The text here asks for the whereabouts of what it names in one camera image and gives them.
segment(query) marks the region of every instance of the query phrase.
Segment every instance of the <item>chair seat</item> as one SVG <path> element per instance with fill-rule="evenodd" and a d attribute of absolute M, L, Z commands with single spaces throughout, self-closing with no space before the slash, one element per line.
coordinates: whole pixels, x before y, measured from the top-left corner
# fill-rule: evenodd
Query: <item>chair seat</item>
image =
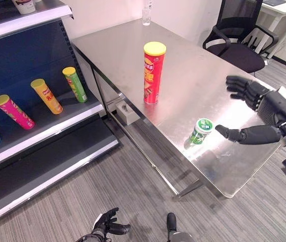
<path fill-rule="evenodd" d="M 207 50 L 218 55 L 225 46 L 225 44 L 215 44 L 210 46 Z M 243 44 L 232 43 L 220 58 L 248 73 L 256 72 L 265 67 L 265 62 L 262 57 Z"/>

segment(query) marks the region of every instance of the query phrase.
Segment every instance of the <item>small box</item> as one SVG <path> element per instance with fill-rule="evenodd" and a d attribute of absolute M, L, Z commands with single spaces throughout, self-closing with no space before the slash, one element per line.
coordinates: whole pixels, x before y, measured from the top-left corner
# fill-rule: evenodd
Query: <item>small box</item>
<path fill-rule="evenodd" d="M 139 116 L 124 101 L 116 104 L 116 111 L 118 116 L 123 120 L 124 123 L 126 123 L 126 125 L 130 125 L 139 119 Z"/>

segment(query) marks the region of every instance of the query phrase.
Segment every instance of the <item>shelf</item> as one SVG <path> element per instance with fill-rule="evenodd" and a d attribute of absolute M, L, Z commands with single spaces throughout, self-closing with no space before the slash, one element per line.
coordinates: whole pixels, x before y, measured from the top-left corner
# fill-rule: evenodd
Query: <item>shelf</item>
<path fill-rule="evenodd" d="M 0 170 L 0 217 L 118 145 L 100 118 Z"/>
<path fill-rule="evenodd" d="M 12 1 L 0 2 L 0 38 L 73 16 L 70 7 L 58 0 L 42 0 L 35 5 L 35 12 L 21 15 Z"/>
<path fill-rule="evenodd" d="M 87 97 L 85 103 L 78 103 L 72 91 L 57 97 L 63 107 L 58 115 L 52 114 L 43 102 L 25 110 L 36 123 L 30 130 L 24 130 L 3 113 L 7 119 L 0 125 L 0 163 L 103 110 L 92 93 L 88 92 Z"/>

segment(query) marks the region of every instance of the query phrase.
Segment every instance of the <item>office chair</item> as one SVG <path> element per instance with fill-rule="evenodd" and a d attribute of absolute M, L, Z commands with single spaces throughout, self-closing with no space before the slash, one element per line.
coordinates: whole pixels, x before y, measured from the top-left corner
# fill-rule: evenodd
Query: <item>office chair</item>
<path fill-rule="evenodd" d="M 265 62 L 260 55 L 278 42 L 278 36 L 256 25 L 262 2 L 263 0 L 222 0 L 217 24 L 202 47 L 248 73 L 264 68 Z M 243 43 L 255 28 L 272 40 L 259 54 Z M 223 39 L 225 43 L 206 47 L 209 42 L 218 39 Z M 237 42 L 234 43 L 231 39 L 237 39 Z"/>

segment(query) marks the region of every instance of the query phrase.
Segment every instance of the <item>yellow lid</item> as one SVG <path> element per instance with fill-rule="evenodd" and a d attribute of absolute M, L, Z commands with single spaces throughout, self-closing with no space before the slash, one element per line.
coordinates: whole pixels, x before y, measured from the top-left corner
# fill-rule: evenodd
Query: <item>yellow lid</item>
<path fill-rule="evenodd" d="M 167 51 L 167 47 L 164 44 L 156 41 L 146 43 L 143 49 L 146 54 L 151 56 L 162 55 Z"/>
<path fill-rule="evenodd" d="M 30 85 L 32 88 L 37 88 L 37 87 L 41 87 L 43 84 L 45 84 L 44 80 L 39 78 L 39 79 L 33 80 Z"/>
<path fill-rule="evenodd" d="M 62 73 L 66 76 L 70 76 L 76 72 L 76 69 L 74 67 L 66 67 L 62 70 Z"/>
<path fill-rule="evenodd" d="M 1 95 L 0 96 L 0 106 L 3 104 L 6 104 L 10 100 L 10 97 L 8 95 Z"/>

